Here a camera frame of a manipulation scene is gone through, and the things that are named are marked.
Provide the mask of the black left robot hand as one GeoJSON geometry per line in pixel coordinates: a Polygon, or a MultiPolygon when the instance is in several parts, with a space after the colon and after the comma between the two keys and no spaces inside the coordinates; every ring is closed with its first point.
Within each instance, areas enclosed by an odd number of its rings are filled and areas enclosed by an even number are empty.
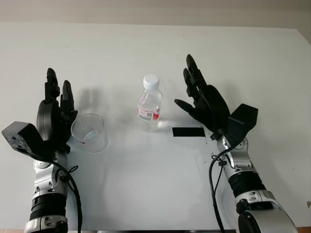
{"type": "Polygon", "coordinates": [[[39,134],[54,150],[64,150],[69,153],[70,146],[67,142],[71,136],[71,125],[77,114],[70,82],[65,80],[61,90],[55,71],[48,68],[45,99],[39,105],[36,119],[39,134]]]}

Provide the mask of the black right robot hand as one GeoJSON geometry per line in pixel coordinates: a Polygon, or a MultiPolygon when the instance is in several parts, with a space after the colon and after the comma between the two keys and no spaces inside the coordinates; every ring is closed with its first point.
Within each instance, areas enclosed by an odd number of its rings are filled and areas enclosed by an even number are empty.
{"type": "Polygon", "coordinates": [[[207,84],[193,57],[186,57],[187,67],[183,70],[187,95],[193,98],[193,105],[179,99],[174,103],[193,119],[201,122],[212,132],[210,138],[217,140],[227,133],[229,108],[220,92],[207,84]]]}

